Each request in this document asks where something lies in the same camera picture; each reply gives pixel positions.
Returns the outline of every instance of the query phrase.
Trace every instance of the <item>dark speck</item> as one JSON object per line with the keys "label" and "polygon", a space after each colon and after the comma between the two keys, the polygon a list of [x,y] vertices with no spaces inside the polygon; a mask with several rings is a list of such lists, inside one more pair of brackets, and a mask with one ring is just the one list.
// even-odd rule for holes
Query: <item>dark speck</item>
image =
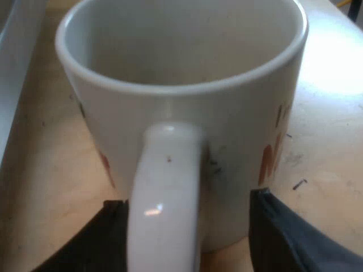
{"label": "dark speck", "polygon": [[221,172],[222,172],[222,168],[221,168],[221,167],[219,167],[218,169],[216,169],[216,170],[214,171],[214,174],[216,175],[216,174],[221,173]]}
{"label": "dark speck", "polygon": [[303,182],[305,182],[305,183],[307,183],[307,180],[304,178],[304,179],[302,179],[301,181],[299,181],[294,187],[293,187],[293,190],[296,190],[297,188],[299,188],[300,187],[300,185],[303,183]]}

